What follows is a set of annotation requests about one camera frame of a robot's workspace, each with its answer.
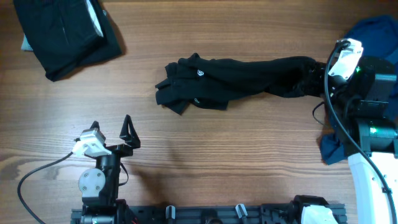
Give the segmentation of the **black t-shirt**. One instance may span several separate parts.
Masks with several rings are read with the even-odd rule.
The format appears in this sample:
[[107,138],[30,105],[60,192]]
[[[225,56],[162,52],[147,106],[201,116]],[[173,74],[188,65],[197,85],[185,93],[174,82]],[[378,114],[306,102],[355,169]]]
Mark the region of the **black t-shirt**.
[[189,104],[225,110],[228,103],[262,92],[283,98],[319,97],[326,65],[305,56],[261,62],[230,58],[206,60],[194,53],[165,67],[167,78],[156,84],[156,102],[177,114]]

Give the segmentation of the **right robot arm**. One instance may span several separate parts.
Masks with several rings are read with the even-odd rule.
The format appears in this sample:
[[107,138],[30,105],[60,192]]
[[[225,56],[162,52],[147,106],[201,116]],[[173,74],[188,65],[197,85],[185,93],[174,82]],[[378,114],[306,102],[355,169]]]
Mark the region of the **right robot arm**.
[[360,223],[397,223],[397,125],[384,114],[396,84],[394,66],[364,56],[351,75],[329,76],[328,111],[333,134],[320,142],[323,161],[348,161]]

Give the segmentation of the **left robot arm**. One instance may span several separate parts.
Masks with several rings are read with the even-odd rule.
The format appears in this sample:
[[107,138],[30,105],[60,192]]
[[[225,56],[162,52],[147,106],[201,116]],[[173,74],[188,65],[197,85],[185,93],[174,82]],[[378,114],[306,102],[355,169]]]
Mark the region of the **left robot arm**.
[[124,199],[118,198],[121,170],[125,170],[121,159],[133,155],[140,148],[141,141],[134,129],[131,117],[125,116],[119,138],[122,144],[107,146],[105,136],[95,121],[76,139],[73,153],[96,161],[92,169],[82,173],[78,181],[83,207],[71,214],[71,223],[127,224],[139,220]]

